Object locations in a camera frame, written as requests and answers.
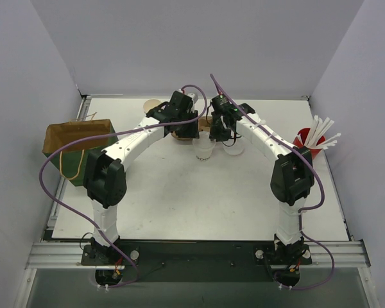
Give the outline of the white paper cups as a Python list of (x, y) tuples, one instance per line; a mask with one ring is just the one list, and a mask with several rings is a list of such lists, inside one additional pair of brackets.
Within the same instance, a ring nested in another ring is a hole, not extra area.
[(143, 111), (147, 114), (152, 108), (159, 106), (162, 102), (159, 99), (148, 99), (143, 104)]

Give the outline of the green paper bag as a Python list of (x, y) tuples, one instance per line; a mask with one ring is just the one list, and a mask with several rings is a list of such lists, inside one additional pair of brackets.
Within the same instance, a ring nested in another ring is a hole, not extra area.
[(92, 150), (102, 150), (118, 141), (116, 136), (92, 139), (69, 146), (60, 153), (54, 154), (59, 148), (78, 139), (114, 133), (109, 119), (88, 119), (86, 121), (69, 121), (51, 124), (46, 130), (42, 152), (46, 157), (52, 156), (52, 165), (62, 178), (70, 181), (75, 187), (83, 185), (87, 157)]

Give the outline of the white paper cup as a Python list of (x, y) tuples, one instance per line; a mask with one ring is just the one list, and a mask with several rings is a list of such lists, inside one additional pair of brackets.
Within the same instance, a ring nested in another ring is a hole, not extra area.
[(211, 157), (212, 152), (211, 151), (195, 151), (195, 155), (199, 161), (206, 161)]

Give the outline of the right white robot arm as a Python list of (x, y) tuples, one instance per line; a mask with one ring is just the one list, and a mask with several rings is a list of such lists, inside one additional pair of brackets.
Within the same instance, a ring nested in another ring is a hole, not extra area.
[(243, 137), (274, 163), (270, 187), (279, 205), (275, 237), (284, 245), (299, 242), (299, 210), (314, 185), (314, 175), (308, 167), (312, 164), (311, 152), (285, 141), (246, 103), (235, 106), (220, 94), (211, 99), (210, 105), (211, 139), (225, 142), (231, 135)]

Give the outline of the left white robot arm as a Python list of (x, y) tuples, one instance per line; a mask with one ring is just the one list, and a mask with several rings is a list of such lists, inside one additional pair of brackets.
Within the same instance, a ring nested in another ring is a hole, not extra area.
[(96, 248), (96, 257), (103, 263), (111, 264), (119, 255), (117, 205), (126, 194), (127, 169), (143, 151), (169, 133), (180, 132), (184, 138), (196, 138), (197, 100), (196, 94), (176, 90), (169, 101), (146, 113), (135, 133), (101, 151), (89, 152), (83, 186), (91, 199), (96, 224), (91, 243)]

